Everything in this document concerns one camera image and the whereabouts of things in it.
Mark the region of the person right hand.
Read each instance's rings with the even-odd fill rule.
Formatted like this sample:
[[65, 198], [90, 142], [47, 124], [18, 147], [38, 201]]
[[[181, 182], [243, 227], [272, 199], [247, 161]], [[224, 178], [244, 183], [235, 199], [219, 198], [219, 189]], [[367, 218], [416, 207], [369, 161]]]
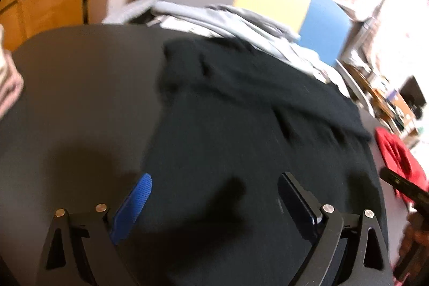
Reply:
[[393, 276], [401, 285], [428, 285], [428, 215], [409, 215]]

